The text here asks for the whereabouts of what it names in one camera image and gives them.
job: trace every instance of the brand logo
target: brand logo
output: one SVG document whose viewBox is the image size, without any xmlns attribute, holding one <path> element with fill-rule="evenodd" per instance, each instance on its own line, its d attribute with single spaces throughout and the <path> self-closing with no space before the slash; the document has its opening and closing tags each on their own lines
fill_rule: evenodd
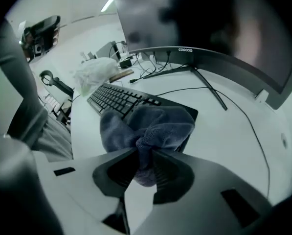
<svg viewBox="0 0 292 235">
<path fill-rule="evenodd" d="M 179 48 L 179 51 L 193 52 L 193 50 L 192 50 L 192 49 L 183 49 L 183 48 Z"/>
</svg>

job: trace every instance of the monitor screen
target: monitor screen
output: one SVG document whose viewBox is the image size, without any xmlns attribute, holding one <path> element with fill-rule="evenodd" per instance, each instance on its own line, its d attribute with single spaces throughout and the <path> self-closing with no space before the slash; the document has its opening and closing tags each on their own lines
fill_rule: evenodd
<svg viewBox="0 0 292 235">
<path fill-rule="evenodd" d="M 130 52 L 152 47 L 219 52 L 263 72 L 279 93 L 292 71 L 292 35 L 267 0 L 115 3 Z"/>
</svg>

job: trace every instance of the wooden board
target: wooden board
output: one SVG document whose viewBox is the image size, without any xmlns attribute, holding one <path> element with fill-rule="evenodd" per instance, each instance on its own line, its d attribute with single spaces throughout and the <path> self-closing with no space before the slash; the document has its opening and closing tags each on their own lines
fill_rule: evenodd
<svg viewBox="0 0 292 235">
<path fill-rule="evenodd" d="M 117 75 L 111 77 L 111 78 L 109 79 L 109 81 L 110 81 L 110 83 L 113 83 L 114 81 L 119 80 L 119 79 L 121 79 L 122 77 L 128 76 L 128 75 L 133 74 L 133 73 L 134 73 L 134 72 L 133 72 L 132 70 L 126 70 L 126 71 L 124 71 L 124 72 L 121 72 L 120 74 L 117 74 Z"/>
</svg>

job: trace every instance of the ceiling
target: ceiling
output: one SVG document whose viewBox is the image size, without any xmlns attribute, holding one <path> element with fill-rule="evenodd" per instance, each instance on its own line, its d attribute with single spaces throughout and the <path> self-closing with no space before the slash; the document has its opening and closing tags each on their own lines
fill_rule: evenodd
<svg viewBox="0 0 292 235">
<path fill-rule="evenodd" d="M 88 17 L 98 17 L 116 13 L 114 2 L 101 13 L 108 0 L 18 0 L 7 13 L 6 18 L 17 30 L 25 20 L 37 23 L 49 16 L 61 16 L 61 25 Z"/>
</svg>

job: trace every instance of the monitor stand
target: monitor stand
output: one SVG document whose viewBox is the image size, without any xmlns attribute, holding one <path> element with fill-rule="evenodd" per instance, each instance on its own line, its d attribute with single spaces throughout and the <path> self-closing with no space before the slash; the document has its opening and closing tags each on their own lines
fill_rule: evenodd
<svg viewBox="0 0 292 235">
<path fill-rule="evenodd" d="M 227 111 L 227 106 L 225 105 L 223 100 L 220 98 L 219 94 L 212 87 L 212 85 L 209 84 L 209 82 L 204 78 L 204 76 L 201 75 L 201 73 L 198 71 L 198 68 L 196 68 L 196 67 L 185 66 L 185 67 L 180 67 L 180 68 L 176 68 L 176 69 L 172 69 L 172 70 L 162 71 L 162 72 L 157 73 L 157 74 L 148 75 L 148 76 L 144 77 L 144 79 L 148 79 L 148 78 L 155 77 L 155 76 L 176 73 L 176 72 L 182 72 L 182 71 L 191 71 L 192 73 L 194 73 L 201 80 L 201 82 L 203 82 L 204 85 L 212 92 L 212 94 L 216 97 L 218 102 L 222 105 L 223 109 Z"/>
</svg>

